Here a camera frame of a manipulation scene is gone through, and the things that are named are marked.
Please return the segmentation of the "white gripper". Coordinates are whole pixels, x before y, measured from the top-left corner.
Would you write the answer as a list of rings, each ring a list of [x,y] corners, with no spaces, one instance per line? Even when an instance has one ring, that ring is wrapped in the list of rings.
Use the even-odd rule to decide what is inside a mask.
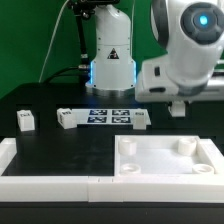
[[[184,96],[179,87],[165,74],[165,66],[159,60],[142,63],[135,88],[138,102],[213,101],[224,100],[224,72],[216,70],[207,86],[198,94]]]

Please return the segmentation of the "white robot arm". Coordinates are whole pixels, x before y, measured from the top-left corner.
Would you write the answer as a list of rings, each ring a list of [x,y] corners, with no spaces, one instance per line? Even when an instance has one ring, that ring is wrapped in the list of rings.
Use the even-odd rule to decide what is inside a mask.
[[[224,77],[213,76],[224,52],[224,0],[152,0],[150,26],[163,56],[131,57],[131,22],[106,2],[96,7],[97,54],[89,92],[135,93],[139,102],[224,100]]]

